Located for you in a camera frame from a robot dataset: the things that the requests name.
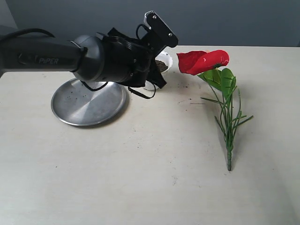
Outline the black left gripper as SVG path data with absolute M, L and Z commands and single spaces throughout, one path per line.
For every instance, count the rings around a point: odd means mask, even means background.
M 149 76 L 149 82 L 161 89 L 167 82 L 158 71 L 154 51 L 139 38 L 138 30 L 137 28 L 135 38 L 128 37 L 115 28 L 108 32 L 109 40 L 121 47 L 117 56 L 127 69 L 126 76 L 117 83 L 127 87 L 144 87 Z

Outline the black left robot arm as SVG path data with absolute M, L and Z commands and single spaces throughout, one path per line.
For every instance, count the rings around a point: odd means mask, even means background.
M 18 30 L 0 37 L 0 72 L 71 72 L 78 80 L 115 82 L 140 88 L 150 82 L 160 88 L 166 81 L 151 44 L 116 29 L 107 34 L 60 40 L 38 28 Z

